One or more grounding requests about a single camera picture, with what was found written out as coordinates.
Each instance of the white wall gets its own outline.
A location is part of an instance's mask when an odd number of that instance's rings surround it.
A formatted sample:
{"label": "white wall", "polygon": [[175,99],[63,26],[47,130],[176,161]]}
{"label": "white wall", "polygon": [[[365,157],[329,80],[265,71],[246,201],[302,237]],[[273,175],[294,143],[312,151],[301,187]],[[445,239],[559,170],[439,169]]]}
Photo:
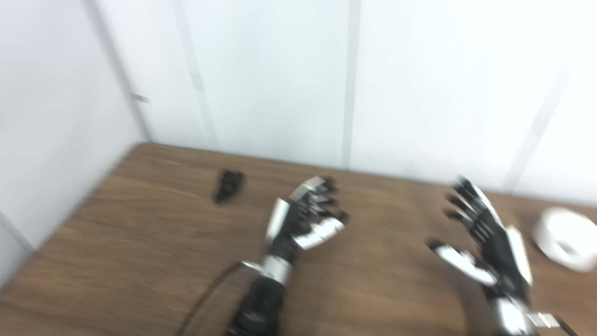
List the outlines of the white wall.
{"label": "white wall", "polygon": [[82,1],[0,2],[0,212],[34,248],[142,141],[127,99]]}
{"label": "white wall", "polygon": [[339,167],[349,2],[181,3],[220,150]]}
{"label": "white wall", "polygon": [[154,141],[216,149],[201,79],[168,0],[95,0]]}
{"label": "white wall", "polygon": [[350,168],[500,190],[561,65],[543,3],[364,2]]}
{"label": "white wall", "polygon": [[567,31],[569,83],[516,193],[597,205],[597,25],[595,7],[554,6]]}
{"label": "white wall", "polygon": [[592,120],[588,93],[568,92],[591,77],[568,88],[565,65],[595,45],[593,2],[99,3],[158,142],[597,204],[578,193],[591,169],[573,173],[597,141],[557,125]]}
{"label": "white wall", "polygon": [[32,252],[33,247],[0,212],[0,288]]}

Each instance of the robotic arm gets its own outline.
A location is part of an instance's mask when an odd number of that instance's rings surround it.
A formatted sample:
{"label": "robotic arm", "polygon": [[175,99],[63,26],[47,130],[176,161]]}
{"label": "robotic arm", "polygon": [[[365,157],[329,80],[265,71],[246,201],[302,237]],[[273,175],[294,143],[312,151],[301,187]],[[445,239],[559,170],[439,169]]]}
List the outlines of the robotic arm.
{"label": "robotic arm", "polygon": [[301,251],[334,237],[348,222],[330,197],[334,181],[316,176],[301,184],[288,201],[277,199],[266,232],[267,253],[261,265],[244,262],[259,271],[242,300],[225,336],[274,336],[293,264]]}
{"label": "robotic arm", "polygon": [[479,245],[481,258],[432,239],[427,245],[440,258],[482,285],[491,307],[494,326],[489,332],[499,336],[535,336],[536,327],[558,328],[551,314],[528,311],[528,290],[533,284],[528,258],[520,232],[504,227],[491,202],[470,181],[454,187],[457,195],[447,197],[456,210],[447,217],[461,222]]}

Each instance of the wood grain tabletop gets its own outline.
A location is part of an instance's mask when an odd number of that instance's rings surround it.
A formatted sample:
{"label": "wood grain tabletop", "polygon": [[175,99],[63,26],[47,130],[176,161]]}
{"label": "wood grain tabletop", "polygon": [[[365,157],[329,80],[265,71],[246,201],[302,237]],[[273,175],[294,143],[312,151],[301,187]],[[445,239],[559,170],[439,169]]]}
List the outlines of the wood grain tabletop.
{"label": "wood grain tabletop", "polygon": [[[222,168],[243,171],[247,183],[217,206]],[[261,260],[273,202],[315,175],[337,180],[352,220],[300,256],[281,335],[465,335],[451,270],[424,244],[433,236],[474,251],[441,213],[448,186],[155,144],[137,146],[5,286],[0,335],[174,335],[219,272]],[[597,335],[597,272],[567,270],[528,239],[557,204],[487,195],[526,238],[533,308]],[[597,219],[597,209],[568,207]],[[221,335],[253,276],[241,270],[225,281],[187,335]]]}

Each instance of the wire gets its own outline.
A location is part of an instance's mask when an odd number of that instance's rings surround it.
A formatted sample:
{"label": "wire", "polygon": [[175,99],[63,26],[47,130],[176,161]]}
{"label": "wire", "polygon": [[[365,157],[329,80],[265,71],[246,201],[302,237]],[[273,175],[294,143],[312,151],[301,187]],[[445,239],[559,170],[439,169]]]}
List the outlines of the wire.
{"label": "wire", "polygon": [[182,336],[189,326],[190,322],[193,320],[193,317],[197,314],[197,311],[201,308],[201,306],[210,298],[211,294],[215,291],[220,284],[226,280],[234,271],[236,271],[243,263],[240,261],[235,262],[234,264],[228,266],[227,269],[223,270],[208,286],[208,288],[201,294],[201,296],[197,299],[193,307],[189,310],[187,315],[184,317],[184,320],[179,326],[178,331],[176,332],[176,336]]}
{"label": "wire", "polygon": [[562,330],[564,330],[568,335],[570,336],[578,336],[574,330],[572,330],[572,328],[570,328],[570,326],[564,322],[564,320],[562,320],[559,317],[556,317],[556,320],[558,321],[558,323],[560,324],[560,328],[562,328]]}

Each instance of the white tape roll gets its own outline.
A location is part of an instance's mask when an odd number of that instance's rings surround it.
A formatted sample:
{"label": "white tape roll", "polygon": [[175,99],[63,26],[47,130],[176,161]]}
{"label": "white tape roll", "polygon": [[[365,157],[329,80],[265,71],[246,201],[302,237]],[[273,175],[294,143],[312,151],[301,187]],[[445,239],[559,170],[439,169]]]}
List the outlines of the white tape roll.
{"label": "white tape roll", "polygon": [[533,239],[551,260],[572,270],[588,272],[597,264],[597,225],[563,207],[541,214]]}

